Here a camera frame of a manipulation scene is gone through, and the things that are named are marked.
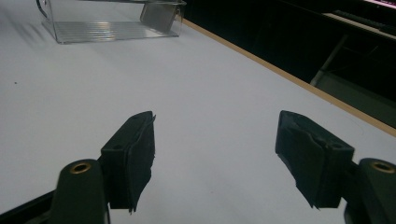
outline table surface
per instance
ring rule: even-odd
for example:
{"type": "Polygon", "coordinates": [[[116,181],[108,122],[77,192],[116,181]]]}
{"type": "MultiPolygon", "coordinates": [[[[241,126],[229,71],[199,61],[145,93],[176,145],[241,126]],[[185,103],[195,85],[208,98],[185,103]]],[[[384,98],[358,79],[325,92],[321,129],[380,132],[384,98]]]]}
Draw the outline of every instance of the table surface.
{"type": "Polygon", "coordinates": [[[63,167],[97,159],[147,110],[152,178],[136,213],[111,210],[115,224],[344,223],[345,203],[311,209],[275,154],[281,110],[345,140],[354,161],[396,162],[392,129],[187,25],[175,38],[58,45],[33,8],[0,0],[0,213],[55,189],[63,167]]]}

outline screw hole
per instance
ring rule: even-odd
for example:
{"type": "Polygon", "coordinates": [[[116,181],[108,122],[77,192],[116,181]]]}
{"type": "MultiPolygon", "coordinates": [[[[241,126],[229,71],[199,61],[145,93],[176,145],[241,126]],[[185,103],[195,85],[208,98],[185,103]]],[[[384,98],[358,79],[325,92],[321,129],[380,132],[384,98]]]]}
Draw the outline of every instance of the screw hole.
{"type": "Polygon", "coordinates": [[[388,173],[388,174],[394,174],[395,173],[395,168],[390,166],[389,164],[386,164],[381,161],[374,161],[372,163],[372,166],[377,170],[381,171],[383,173],[388,173]]]}
{"type": "Polygon", "coordinates": [[[87,162],[82,162],[82,163],[74,165],[70,169],[70,173],[72,173],[74,175],[78,175],[78,174],[87,172],[89,169],[91,169],[91,165],[87,162]]]}

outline clear plastic container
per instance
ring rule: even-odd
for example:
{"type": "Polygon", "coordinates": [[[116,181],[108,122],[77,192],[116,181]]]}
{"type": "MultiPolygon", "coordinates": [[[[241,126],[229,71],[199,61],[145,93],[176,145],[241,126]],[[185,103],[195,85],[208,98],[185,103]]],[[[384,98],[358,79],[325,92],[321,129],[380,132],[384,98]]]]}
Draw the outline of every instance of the clear plastic container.
{"type": "Polygon", "coordinates": [[[60,44],[179,36],[182,0],[36,0],[60,44]]]}

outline transparent plastic bin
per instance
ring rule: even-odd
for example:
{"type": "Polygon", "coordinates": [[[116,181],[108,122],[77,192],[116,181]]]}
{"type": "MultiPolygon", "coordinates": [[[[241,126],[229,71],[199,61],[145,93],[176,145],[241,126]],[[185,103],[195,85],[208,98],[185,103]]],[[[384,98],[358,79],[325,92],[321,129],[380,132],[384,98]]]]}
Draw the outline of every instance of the transparent plastic bin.
{"type": "Polygon", "coordinates": [[[60,44],[179,36],[182,0],[36,0],[60,44]]]}

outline table edge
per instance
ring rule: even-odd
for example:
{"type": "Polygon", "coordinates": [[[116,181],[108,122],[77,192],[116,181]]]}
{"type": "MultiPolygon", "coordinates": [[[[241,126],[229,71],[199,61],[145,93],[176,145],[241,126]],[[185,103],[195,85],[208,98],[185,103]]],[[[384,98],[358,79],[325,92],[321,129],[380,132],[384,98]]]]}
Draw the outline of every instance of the table edge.
{"type": "Polygon", "coordinates": [[[294,84],[306,89],[307,91],[310,91],[311,93],[313,93],[316,96],[322,98],[323,100],[331,103],[332,105],[335,105],[335,106],[345,110],[347,113],[349,113],[349,114],[351,114],[351,115],[353,115],[353,116],[355,116],[355,117],[357,117],[357,118],[359,118],[359,119],[361,119],[361,120],[373,125],[377,129],[379,129],[379,130],[381,130],[381,131],[383,131],[385,133],[388,133],[388,134],[396,137],[396,129],[392,128],[388,124],[386,124],[386,123],[384,123],[384,122],[382,122],[382,121],[380,121],[378,119],[375,119],[375,118],[373,118],[373,117],[371,117],[371,116],[359,111],[357,108],[355,108],[355,107],[353,107],[351,105],[348,105],[347,103],[345,103],[345,102],[343,102],[341,100],[338,100],[337,98],[331,96],[330,94],[328,94],[328,93],[326,93],[326,92],[324,92],[324,91],[322,91],[322,90],[320,90],[320,89],[318,89],[318,88],[316,88],[314,86],[311,86],[311,85],[309,85],[306,82],[303,82],[299,78],[294,77],[293,75],[285,72],[284,70],[274,66],[271,63],[268,63],[267,61],[259,58],[258,56],[254,55],[254,54],[252,54],[250,52],[247,52],[246,50],[244,50],[242,48],[237,47],[235,44],[233,44],[233,43],[221,38],[218,35],[215,35],[215,34],[209,32],[209,31],[207,31],[206,29],[200,27],[199,25],[197,25],[197,24],[195,24],[195,23],[193,23],[191,21],[183,19],[183,24],[189,26],[193,30],[198,31],[199,33],[201,33],[203,35],[206,35],[206,36],[218,41],[220,44],[222,44],[222,45],[224,45],[224,46],[226,46],[226,47],[228,47],[230,49],[235,50],[236,52],[246,56],[250,60],[261,64],[262,66],[270,69],[271,71],[275,72],[276,74],[278,74],[278,75],[282,76],[283,78],[291,81],[292,83],[294,83],[294,84]]]}

